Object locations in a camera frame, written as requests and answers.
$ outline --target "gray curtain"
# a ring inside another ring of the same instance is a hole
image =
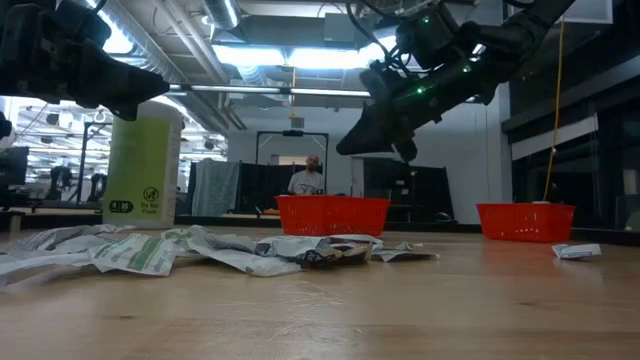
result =
[[[222,216],[235,208],[240,163],[204,159],[196,164],[193,216]]]

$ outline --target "white wall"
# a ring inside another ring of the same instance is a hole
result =
[[[418,156],[411,164],[447,168],[453,210],[461,223],[479,223],[477,203],[511,201],[511,149],[500,126],[508,116],[508,87],[501,86],[489,106],[462,104],[444,114],[439,124],[431,122],[416,132]],[[262,135],[261,143],[268,137]],[[317,139],[324,144],[324,138]],[[336,152],[339,141],[339,136],[331,135],[327,193],[349,194],[353,170],[362,169],[352,169],[351,158]],[[324,151],[311,138],[275,135],[261,148],[259,163],[267,164],[272,155],[310,153],[318,154],[325,163]],[[254,159],[255,132],[232,133],[228,160],[254,163]]]

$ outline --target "man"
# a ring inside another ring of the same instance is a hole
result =
[[[324,178],[316,172],[320,158],[318,155],[307,157],[307,170],[293,174],[289,182],[289,193],[293,195],[313,195],[324,191]]]

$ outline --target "red plastic basket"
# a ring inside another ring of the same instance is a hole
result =
[[[277,196],[282,230],[289,235],[366,234],[384,230],[389,200],[347,196]]]
[[[575,209],[546,203],[478,204],[484,236],[544,243],[569,240]]]

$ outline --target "desk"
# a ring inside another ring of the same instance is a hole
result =
[[[279,229],[220,228],[261,237]],[[212,262],[171,276],[85,273],[0,294],[13,359],[637,359],[640,250],[593,262],[479,235],[386,233],[439,261],[254,278]]]

